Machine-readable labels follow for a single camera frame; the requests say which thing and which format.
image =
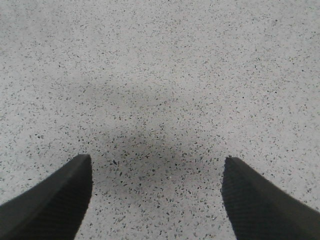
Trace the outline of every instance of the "speckled floor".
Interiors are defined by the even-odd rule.
[[[78,153],[77,240],[234,240],[242,158],[320,208],[320,1],[0,1],[0,203]]]

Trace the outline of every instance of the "gray floor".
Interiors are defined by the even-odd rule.
[[[320,208],[319,0],[2,0],[0,81],[0,203],[91,154],[77,240],[234,240],[228,155]]]

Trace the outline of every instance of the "terrazzo floor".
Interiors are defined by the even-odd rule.
[[[226,156],[320,208],[320,1],[0,1],[0,204],[79,153],[77,240],[235,240]]]

